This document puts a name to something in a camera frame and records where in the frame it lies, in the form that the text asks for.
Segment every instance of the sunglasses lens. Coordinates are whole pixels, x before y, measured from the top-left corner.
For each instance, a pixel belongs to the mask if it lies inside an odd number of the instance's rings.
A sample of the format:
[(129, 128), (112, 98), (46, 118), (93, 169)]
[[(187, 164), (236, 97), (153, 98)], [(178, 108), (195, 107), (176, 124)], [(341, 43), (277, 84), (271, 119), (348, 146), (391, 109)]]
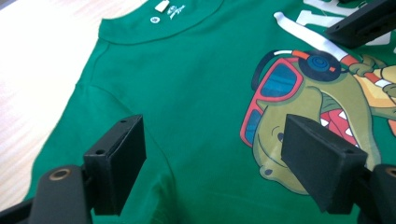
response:
[(261, 94), (265, 97), (283, 97), (294, 88), (297, 76), (285, 64), (279, 64), (265, 81)]
[(245, 139), (253, 145), (253, 138), (254, 138), (254, 133), (256, 132), (257, 126), (259, 125), (260, 119), (262, 118), (262, 115), (257, 109), (253, 109), (251, 111), (250, 117), (248, 118), (247, 121), (247, 127), (245, 130)]

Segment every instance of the headphones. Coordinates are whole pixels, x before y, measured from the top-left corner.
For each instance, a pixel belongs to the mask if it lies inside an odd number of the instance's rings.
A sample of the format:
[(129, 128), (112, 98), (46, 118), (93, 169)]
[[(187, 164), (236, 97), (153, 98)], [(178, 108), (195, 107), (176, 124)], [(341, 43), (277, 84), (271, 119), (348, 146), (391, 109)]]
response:
[(317, 49), (306, 52), (299, 50), (272, 50), (268, 52), (256, 67), (251, 80), (251, 88), (255, 91), (260, 85), (260, 75), (265, 65), (275, 56), (291, 54), (298, 58), (298, 64), (306, 77), (316, 81), (330, 82), (341, 75), (341, 64), (331, 54)]

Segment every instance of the cartoon dinosaur print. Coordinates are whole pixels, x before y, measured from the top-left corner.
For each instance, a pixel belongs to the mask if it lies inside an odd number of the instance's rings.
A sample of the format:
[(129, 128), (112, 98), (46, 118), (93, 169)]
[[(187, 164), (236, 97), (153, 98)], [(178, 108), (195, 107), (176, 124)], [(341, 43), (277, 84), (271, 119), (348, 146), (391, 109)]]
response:
[[(264, 70), (278, 56), (282, 57)], [(381, 162), (373, 136), (372, 115), (387, 118), (394, 125), (396, 104), (392, 87), (396, 66), (386, 66), (369, 56), (362, 58), (361, 63), (349, 64), (344, 70), (339, 59), (318, 49), (274, 50), (262, 58), (253, 75), (255, 94), (240, 133), (243, 141), (252, 147), (262, 177), (296, 193), (307, 194), (281, 160), (287, 114), (316, 120), (366, 151), (367, 168), (373, 169)], [(368, 72), (386, 80), (388, 92), (367, 80)], [(383, 94), (379, 97), (378, 89)]]

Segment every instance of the black plastic bracket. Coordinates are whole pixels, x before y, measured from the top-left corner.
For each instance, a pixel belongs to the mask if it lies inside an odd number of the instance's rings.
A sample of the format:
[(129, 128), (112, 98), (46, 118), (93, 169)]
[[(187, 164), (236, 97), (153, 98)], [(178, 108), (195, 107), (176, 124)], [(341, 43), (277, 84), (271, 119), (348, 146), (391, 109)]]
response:
[(396, 1), (374, 0), (326, 30), (328, 38), (356, 48), (396, 29)]
[(1, 224), (92, 223), (96, 215), (120, 215), (146, 159), (142, 116), (117, 122), (84, 155), (84, 164), (41, 176), (33, 200), (0, 212)]
[(396, 166), (369, 171), (366, 152), (297, 115), (287, 115), (281, 156), (320, 211), (349, 214), (355, 203), (361, 224), (396, 223)]

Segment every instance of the green t-shirt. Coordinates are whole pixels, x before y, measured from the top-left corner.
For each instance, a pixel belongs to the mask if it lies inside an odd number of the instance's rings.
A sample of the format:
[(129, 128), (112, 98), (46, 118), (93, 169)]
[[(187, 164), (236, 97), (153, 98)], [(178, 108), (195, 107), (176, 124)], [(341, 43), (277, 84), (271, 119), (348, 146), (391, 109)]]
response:
[(350, 65), (281, 28), (274, 14), (324, 35), (320, 24), (344, 18), (351, 4), (171, 0), (161, 13), (158, 3), (102, 21), (28, 197), (49, 169), (82, 164), (116, 121), (142, 114), (148, 158), (121, 216), (95, 223), (355, 223), (357, 207), (350, 216), (321, 213), (280, 159), (285, 116), (321, 122), (369, 152), (369, 168), (396, 163), (394, 99), (356, 75), (396, 81), (394, 34), (341, 48), (358, 59)]

